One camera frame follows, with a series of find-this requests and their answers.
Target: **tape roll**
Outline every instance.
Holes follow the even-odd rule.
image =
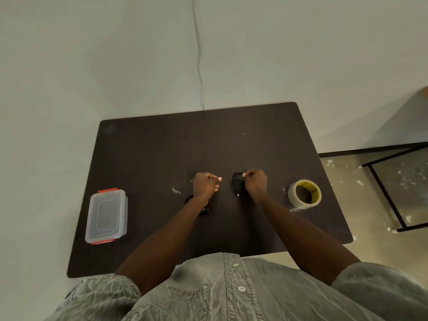
[[[302,187],[306,188],[310,192],[311,199],[308,200],[308,202],[302,201],[297,196],[296,188],[298,186],[302,186]],[[288,199],[290,199],[290,202],[296,208],[299,208],[299,209],[308,209],[308,208],[314,207],[314,206],[316,206],[316,205],[319,204],[319,202],[321,201],[321,190],[312,181],[306,180],[306,179],[301,179],[301,180],[295,182],[294,184],[292,184],[291,187],[290,187],[290,189],[288,189]]]

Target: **shirt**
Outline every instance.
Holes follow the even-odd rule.
[[[408,276],[356,263],[328,286],[260,258],[190,259],[141,296],[127,277],[91,276],[46,320],[428,320],[427,291]]]

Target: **yellow tape core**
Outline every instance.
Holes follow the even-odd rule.
[[[317,200],[318,200],[318,198],[320,198],[320,193],[318,192],[317,187],[315,187],[315,185],[314,185],[313,183],[303,181],[303,182],[301,182],[301,183],[297,184],[296,186],[297,186],[297,187],[298,187],[298,186],[302,186],[302,187],[305,187],[306,189],[308,189],[308,190],[309,190],[309,192],[310,192],[310,193],[311,193],[311,195],[312,195],[312,201],[311,201],[311,204],[316,203],[316,202],[317,202]]]

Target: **white cable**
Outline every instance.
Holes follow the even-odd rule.
[[[193,10],[193,23],[195,25],[196,44],[198,47],[198,64],[197,64],[197,66],[198,66],[199,82],[201,84],[200,101],[201,101],[202,110],[205,110],[205,105],[204,105],[204,100],[203,100],[204,87],[203,87],[203,82],[202,82],[201,69],[199,68],[199,63],[201,62],[202,46],[201,46],[201,37],[200,37],[200,32],[199,32],[198,18],[197,18],[197,14],[196,14],[196,0],[192,0],[192,10]]]

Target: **rolled-up sleeve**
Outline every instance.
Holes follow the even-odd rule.
[[[397,270],[359,262],[343,270],[331,287],[384,320],[428,320],[428,291]]]
[[[141,297],[127,277],[91,276],[76,285],[46,321],[120,321]]]

